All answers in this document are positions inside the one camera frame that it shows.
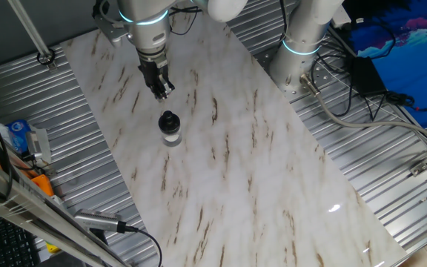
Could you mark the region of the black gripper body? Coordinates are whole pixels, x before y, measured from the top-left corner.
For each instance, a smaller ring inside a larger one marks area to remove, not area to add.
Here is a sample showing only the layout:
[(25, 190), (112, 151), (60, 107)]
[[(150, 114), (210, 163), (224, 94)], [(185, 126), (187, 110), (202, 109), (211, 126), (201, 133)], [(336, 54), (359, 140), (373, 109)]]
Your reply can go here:
[(139, 70), (142, 72), (145, 84), (149, 87), (165, 86), (168, 81), (168, 61), (166, 55), (157, 57), (141, 57)]

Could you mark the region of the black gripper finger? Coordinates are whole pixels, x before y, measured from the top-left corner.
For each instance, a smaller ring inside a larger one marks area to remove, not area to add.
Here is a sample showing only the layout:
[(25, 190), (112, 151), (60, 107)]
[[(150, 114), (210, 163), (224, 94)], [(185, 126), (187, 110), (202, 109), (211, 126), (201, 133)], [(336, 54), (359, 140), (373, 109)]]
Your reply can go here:
[(162, 99), (167, 99), (171, 92), (175, 89), (168, 76), (163, 73), (160, 74), (160, 87)]
[(164, 99), (164, 96), (163, 96), (164, 86), (160, 82), (159, 77), (158, 76), (152, 76), (150, 78), (149, 83), (150, 83), (149, 87), (151, 89), (151, 92), (155, 96), (155, 98), (157, 100), (163, 100)]

